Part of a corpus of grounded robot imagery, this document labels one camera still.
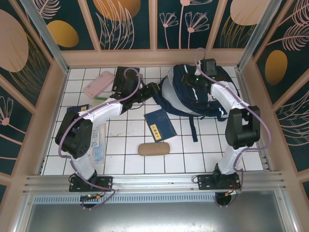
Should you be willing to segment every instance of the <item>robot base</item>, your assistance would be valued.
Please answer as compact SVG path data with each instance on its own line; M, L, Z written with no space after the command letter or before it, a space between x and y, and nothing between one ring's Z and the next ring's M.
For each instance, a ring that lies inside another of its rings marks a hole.
M112 176L96 176L96 181L89 179L89 182L104 188L112 188ZM73 176L70 179L69 192L102 192L102 190L88 185L78 176Z
M223 175L218 168L218 164L216 164L212 174L198 175L197 183L199 190L233 189L233 184L240 188L238 174Z

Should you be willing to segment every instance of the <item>gray floor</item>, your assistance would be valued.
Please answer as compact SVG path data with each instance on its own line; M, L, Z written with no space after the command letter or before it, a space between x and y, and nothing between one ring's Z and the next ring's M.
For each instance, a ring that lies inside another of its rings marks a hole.
M272 192L245 192L228 208L205 203L35 205L28 232L281 232Z

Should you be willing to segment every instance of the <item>book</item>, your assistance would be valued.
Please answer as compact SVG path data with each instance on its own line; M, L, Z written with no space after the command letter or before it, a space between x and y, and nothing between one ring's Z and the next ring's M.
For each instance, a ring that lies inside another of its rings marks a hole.
M156 143L177 135L165 110L157 110L144 115Z
M79 106L72 106L67 108L67 112L81 112L81 111L86 111L89 109L89 104L86 105L79 105Z

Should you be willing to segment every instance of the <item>white tile floor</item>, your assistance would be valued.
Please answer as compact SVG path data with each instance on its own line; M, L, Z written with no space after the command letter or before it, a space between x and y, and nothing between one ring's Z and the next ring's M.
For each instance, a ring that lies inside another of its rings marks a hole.
M224 68L239 88L234 68ZM168 70L169 67L150 67L141 68L140 73L143 74L145 83L158 83L166 76ZM115 68L72 69L70 71L58 112L53 139L43 165L43 175L73 173L68 160L57 156L57 145L54 137L68 106L92 103L92 100L83 93L83 88L103 71L115 73ZM110 96L112 94L111 89L112 85L100 96ZM144 114L160 108L153 99L149 99L140 109L129 110L107 122L106 163L104 170L99 170L99 174L163 174L213 171L226 146L224 136L226 121L219 122L215 118L195 119L198 142L193 143L188 118L168 114L178 135L165 141L170 145L170 154L151 157L138 155L140 144L154 142L144 120ZM263 170L259 153L246 153L243 160L240 161L240 167L246 171Z

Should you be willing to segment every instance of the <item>pink case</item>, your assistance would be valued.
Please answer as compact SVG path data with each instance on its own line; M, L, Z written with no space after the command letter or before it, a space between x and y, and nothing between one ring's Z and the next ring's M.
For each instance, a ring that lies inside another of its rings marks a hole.
M115 76L108 71L102 72L93 82L84 88L84 94L94 99L103 90L105 90L111 83L113 83Z

